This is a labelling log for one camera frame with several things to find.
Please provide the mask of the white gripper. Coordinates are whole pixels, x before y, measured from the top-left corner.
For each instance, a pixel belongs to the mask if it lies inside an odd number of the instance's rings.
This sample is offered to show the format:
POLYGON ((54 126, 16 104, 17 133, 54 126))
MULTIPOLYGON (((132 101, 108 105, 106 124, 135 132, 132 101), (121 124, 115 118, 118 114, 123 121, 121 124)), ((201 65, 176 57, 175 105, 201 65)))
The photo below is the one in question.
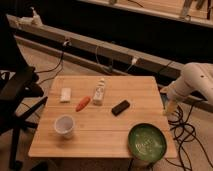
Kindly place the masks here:
POLYGON ((180 94, 176 90, 174 82, 168 85, 167 97, 169 101, 165 106, 165 110, 164 110, 165 115, 172 114, 176 110, 177 103, 175 101, 184 101, 186 99, 184 95, 180 94))

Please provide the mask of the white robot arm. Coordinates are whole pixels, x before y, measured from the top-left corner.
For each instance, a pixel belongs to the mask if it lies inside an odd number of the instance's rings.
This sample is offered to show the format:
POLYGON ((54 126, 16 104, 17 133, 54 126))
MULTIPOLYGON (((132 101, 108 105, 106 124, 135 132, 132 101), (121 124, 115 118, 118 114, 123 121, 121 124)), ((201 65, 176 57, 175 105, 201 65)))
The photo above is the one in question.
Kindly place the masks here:
POLYGON ((165 115, 172 114, 179 102, 198 91, 213 105, 213 64, 191 62, 183 66, 180 76, 166 87, 165 115))

